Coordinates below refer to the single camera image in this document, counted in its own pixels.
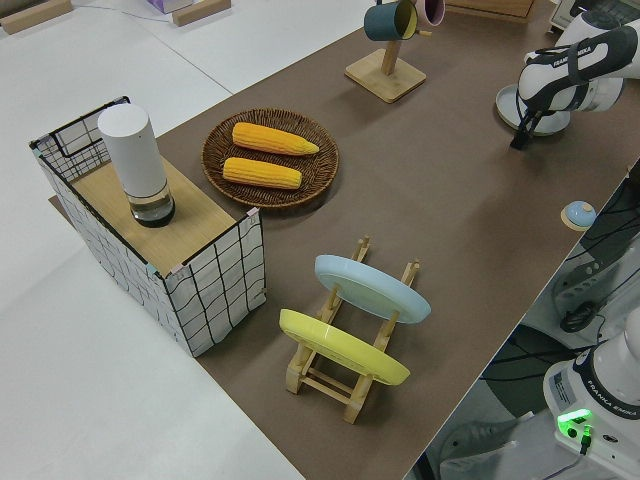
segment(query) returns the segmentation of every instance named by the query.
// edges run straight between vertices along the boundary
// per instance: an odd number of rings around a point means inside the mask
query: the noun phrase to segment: pink box
[[[188,7],[193,0],[147,0],[162,13],[171,13],[184,7]]]

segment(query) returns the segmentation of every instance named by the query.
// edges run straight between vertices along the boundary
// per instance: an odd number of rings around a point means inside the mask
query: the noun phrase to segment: wooden box
[[[525,22],[534,0],[446,0],[447,10]]]
[[[103,105],[31,149],[102,267],[197,356],[266,300],[260,211],[234,220],[165,161],[176,214],[166,227],[139,225],[97,129],[102,110],[128,101]]]

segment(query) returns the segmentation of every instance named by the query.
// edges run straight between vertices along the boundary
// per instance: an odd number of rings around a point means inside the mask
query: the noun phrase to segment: glass base of speaker
[[[176,212],[176,204],[168,186],[152,197],[137,198],[127,195],[127,198],[133,218],[144,227],[164,227]]]

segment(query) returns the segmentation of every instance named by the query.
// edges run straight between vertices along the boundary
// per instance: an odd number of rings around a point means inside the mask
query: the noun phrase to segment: wooden plate holder
[[[369,236],[365,236],[358,241],[357,248],[351,256],[351,259],[362,262],[368,250]],[[401,281],[405,285],[411,286],[419,268],[420,262],[418,260],[409,262],[402,275]],[[338,313],[340,305],[342,305],[342,299],[338,297],[337,287],[335,287],[329,293],[328,298],[325,300],[315,318],[331,325]],[[396,326],[398,315],[396,312],[389,320],[382,321],[382,325],[373,343],[373,346],[378,350],[383,352],[386,350],[391,334]],[[345,410],[342,418],[345,422],[353,424],[367,399],[369,389],[373,383],[373,377],[371,375],[360,375],[356,385],[352,388],[314,368],[313,364],[315,359],[316,352],[314,350],[298,344],[298,349],[287,366],[287,390],[297,394],[303,383],[319,390],[331,398],[344,403]]]

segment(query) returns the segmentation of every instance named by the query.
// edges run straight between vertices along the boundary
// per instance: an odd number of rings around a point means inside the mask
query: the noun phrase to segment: pink mug
[[[444,18],[444,0],[416,0],[419,27],[435,27]]]

